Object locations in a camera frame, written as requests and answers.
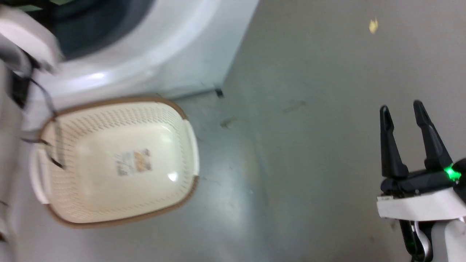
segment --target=washing machine drum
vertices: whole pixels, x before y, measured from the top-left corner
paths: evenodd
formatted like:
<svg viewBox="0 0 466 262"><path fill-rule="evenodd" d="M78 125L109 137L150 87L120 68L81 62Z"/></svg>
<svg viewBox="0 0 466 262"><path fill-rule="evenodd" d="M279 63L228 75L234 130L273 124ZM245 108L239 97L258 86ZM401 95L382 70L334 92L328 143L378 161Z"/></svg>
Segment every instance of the washing machine drum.
<svg viewBox="0 0 466 262"><path fill-rule="evenodd" d="M5 0L49 29L66 60L96 52L124 37L155 0Z"/></svg>

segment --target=washing machine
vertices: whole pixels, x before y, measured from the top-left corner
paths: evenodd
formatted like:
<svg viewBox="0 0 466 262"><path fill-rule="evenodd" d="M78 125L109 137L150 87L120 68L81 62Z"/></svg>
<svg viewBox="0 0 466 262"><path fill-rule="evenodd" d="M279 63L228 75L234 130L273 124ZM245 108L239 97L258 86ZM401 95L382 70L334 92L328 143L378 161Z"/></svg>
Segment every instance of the washing machine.
<svg viewBox="0 0 466 262"><path fill-rule="evenodd" d="M5 0L58 39L63 62L34 79L68 107L146 93L175 98L221 87L258 0ZM22 128L50 117L31 84Z"/></svg>

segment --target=white plastic basket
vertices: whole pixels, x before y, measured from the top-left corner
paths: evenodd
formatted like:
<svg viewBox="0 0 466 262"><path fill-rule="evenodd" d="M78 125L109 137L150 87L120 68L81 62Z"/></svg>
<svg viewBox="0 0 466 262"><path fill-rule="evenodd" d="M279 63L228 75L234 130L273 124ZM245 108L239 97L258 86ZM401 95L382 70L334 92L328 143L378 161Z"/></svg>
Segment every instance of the white plastic basket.
<svg viewBox="0 0 466 262"><path fill-rule="evenodd" d="M198 182L196 137L184 112L162 98L125 98L66 110L43 128L30 176L37 199L67 225L106 226L179 207Z"/></svg>

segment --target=yellow spot on floor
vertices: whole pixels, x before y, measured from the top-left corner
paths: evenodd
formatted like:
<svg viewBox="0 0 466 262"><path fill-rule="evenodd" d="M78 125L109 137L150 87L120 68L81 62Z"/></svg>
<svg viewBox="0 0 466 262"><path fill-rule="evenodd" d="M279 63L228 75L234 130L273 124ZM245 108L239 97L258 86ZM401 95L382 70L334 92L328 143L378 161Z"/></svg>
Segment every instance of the yellow spot on floor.
<svg viewBox="0 0 466 262"><path fill-rule="evenodd" d="M374 20L370 20L370 23L369 23L369 31L371 32L371 34L375 34L377 32L377 29L378 29L378 21L377 21L377 18Z"/></svg>

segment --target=gray floor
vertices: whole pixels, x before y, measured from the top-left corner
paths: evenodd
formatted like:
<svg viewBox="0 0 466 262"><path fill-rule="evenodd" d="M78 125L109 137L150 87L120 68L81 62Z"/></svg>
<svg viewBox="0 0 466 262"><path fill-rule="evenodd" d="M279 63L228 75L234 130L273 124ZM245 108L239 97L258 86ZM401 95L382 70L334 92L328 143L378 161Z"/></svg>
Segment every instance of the gray floor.
<svg viewBox="0 0 466 262"><path fill-rule="evenodd" d="M19 261L408 261L398 225L377 215L378 109L390 106L411 170L424 158L416 98L452 158L465 155L465 9L460 0L263 0L225 98L178 101L200 147L193 199L150 220L72 230L25 188L29 200L14 210Z"/></svg>

